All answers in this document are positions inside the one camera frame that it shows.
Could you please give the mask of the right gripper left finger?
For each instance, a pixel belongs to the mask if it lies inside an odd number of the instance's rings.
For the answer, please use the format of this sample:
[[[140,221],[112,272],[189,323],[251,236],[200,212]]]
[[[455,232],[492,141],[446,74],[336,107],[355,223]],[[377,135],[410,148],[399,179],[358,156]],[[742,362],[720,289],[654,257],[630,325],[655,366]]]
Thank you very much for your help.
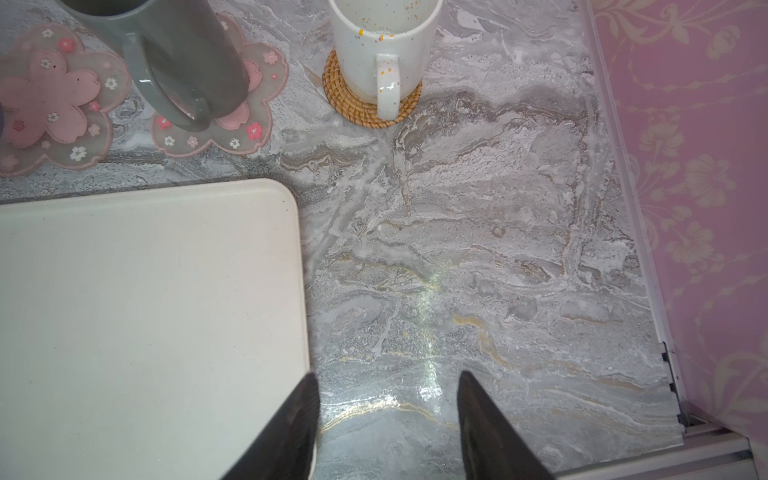
[[[223,479],[310,479],[319,415],[318,380],[307,373]]]

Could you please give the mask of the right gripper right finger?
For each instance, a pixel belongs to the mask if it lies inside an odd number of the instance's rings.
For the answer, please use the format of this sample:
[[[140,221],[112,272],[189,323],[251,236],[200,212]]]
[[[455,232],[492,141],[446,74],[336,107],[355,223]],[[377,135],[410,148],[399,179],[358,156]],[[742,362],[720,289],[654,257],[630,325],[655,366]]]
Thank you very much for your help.
[[[555,479],[467,370],[459,378],[457,406],[467,479]]]

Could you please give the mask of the pink flower coaster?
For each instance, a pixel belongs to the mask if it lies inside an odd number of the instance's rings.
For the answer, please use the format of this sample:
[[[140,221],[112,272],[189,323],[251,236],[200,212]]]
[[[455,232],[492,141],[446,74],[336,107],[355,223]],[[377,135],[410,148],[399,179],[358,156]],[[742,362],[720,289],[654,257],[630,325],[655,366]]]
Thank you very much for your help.
[[[248,43],[234,18],[217,16],[229,40],[244,62],[249,77],[248,94],[231,114],[214,120],[202,132],[188,132],[165,117],[154,114],[151,137],[169,157],[183,158],[215,146],[235,155],[248,155],[264,146],[273,126],[269,102],[285,87],[289,66],[285,55],[266,43]]]
[[[87,50],[61,24],[28,29],[1,57],[1,175],[45,163],[79,170],[105,159],[114,136],[109,113],[131,87],[117,55]]]

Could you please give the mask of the rattan woven round coaster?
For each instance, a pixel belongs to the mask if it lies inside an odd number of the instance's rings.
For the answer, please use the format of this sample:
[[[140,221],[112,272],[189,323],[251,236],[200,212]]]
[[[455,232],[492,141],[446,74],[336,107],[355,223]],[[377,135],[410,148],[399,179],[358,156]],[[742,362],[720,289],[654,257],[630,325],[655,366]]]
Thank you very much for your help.
[[[334,50],[327,58],[322,85],[330,105],[346,120],[365,128],[383,129],[402,122],[415,110],[421,97],[423,83],[420,82],[417,88],[401,102],[398,117],[390,121],[381,120],[377,116],[376,105],[365,103],[353,95],[343,78]]]

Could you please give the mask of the grey mug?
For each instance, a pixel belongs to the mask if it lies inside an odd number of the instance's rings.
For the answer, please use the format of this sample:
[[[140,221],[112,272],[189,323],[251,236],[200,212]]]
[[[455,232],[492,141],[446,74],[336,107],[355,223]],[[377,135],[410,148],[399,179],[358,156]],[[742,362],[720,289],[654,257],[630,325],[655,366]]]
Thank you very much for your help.
[[[237,50],[207,1],[61,1],[124,59],[144,99],[173,125],[206,130],[248,93]]]

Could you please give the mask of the white mug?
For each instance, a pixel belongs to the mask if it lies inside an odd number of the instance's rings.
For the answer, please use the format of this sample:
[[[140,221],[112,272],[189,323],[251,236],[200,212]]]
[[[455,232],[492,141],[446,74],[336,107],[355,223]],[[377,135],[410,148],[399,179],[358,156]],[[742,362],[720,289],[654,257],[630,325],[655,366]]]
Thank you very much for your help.
[[[442,0],[330,0],[333,41],[351,93],[394,121],[422,81]]]

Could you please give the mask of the beige serving tray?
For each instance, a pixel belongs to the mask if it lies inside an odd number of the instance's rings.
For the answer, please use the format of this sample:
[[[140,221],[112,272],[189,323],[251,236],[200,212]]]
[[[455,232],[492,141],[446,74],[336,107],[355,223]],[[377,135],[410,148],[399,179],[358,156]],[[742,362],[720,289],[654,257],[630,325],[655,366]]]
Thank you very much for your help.
[[[310,368],[269,179],[1,209],[1,475],[219,479]]]

